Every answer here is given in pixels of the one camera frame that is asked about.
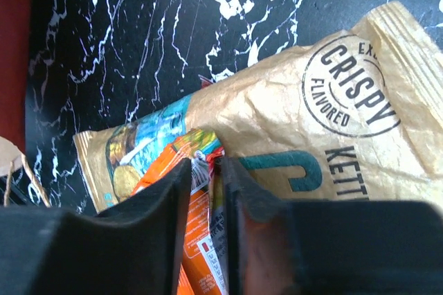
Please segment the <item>gold snack bag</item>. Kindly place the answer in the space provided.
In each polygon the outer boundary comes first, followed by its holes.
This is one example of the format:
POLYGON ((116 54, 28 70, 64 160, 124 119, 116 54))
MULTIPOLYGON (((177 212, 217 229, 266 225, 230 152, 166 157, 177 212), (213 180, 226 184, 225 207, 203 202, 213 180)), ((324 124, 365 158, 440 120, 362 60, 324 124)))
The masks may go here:
POLYGON ((194 128, 279 197, 442 205, 442 51, 397 1, 131 123, 76 134, 95 209, 129 197, 194 128))

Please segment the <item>orange Fox's fruits bag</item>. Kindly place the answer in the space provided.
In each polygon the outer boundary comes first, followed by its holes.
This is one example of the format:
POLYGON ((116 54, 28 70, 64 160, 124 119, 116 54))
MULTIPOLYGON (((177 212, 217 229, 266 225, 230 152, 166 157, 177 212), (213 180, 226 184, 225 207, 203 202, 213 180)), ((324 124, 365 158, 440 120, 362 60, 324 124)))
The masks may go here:
POLYGON ((166 145, 132 194, 163 178, 181 160, 191 161, 191 191, 177 294, 227 294, 216 238, 224 235, 221 204, 214 203, 216 159, 224 147, 216 133, 192 129, 166 145))

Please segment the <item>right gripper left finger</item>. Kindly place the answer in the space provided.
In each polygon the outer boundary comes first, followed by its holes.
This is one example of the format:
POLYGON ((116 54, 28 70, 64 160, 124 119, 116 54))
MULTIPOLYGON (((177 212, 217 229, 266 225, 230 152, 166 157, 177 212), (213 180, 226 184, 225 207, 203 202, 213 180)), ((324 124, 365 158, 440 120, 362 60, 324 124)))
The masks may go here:
POLYGON ((2 294, 174 294, 191 187, 182 160, 96 216, 1 209, 2 294))

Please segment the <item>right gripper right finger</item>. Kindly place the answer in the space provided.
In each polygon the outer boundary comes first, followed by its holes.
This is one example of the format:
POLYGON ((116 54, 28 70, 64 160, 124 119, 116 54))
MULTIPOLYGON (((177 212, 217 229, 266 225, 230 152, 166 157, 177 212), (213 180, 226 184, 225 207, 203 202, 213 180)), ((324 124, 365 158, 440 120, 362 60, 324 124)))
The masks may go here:
POLYGON ((230 294, 441 294, 442 213, 414 201, 280 199, 221 160, 230 294))

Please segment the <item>red paper bag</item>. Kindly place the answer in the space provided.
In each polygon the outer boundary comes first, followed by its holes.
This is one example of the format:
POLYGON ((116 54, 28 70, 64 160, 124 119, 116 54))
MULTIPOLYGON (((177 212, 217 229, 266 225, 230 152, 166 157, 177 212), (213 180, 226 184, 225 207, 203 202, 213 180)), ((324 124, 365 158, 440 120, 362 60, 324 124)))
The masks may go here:
POLYGON ((3 205, 8 205, 13 172, 25 170, 37 196, 48 196, 31 170, 25 139, 25 99, 31 0, 1 0, 1 176, 7 177, 3 205))

